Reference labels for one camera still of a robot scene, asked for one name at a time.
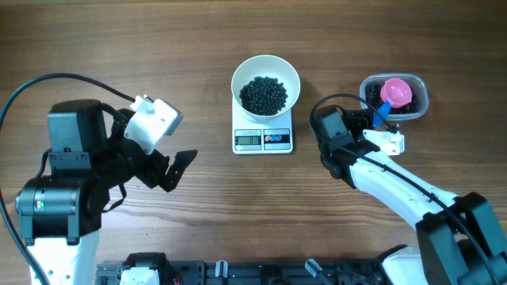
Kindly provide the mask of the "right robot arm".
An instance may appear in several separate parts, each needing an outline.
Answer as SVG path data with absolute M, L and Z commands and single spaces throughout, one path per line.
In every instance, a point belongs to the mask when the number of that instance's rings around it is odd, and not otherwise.
M 504 284 L 506 236 L 477 192 L 458 196 L 413 175 L 389 156 L 384 138 L 350 131 L 338 106 L 308 117 L 330 175 L 365 192 L 407 222 L 418 247 L 402 245 L 380 259 L 390 284 Z

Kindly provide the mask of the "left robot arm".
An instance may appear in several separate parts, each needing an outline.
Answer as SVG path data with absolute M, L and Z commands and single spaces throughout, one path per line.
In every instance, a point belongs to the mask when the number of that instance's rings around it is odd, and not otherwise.
M 16 198 L 21 238 L 51 284 L 90 284 L 101 216 L 120 206 L 109 191 L 133 177 L 170 192 L 196 157 L 186 150 L 169 158 L 156 149 L 183 115 L 171 104 L 137 97 L 115 110 L 98 100 L 64 101 L 48 113 L 51 148 L 37 174 Z

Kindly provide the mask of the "pink scoop blue handle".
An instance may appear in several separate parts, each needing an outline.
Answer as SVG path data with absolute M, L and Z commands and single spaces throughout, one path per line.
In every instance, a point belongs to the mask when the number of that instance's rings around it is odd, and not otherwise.
M 384 83 L 380 91 L 383 104 L 379 109 L 379 113 L 386 119 L 390 115 L 392 108 L 400 108 L 412 101 L 412 93 L 410 86 L 400 78 L 390 78 Z

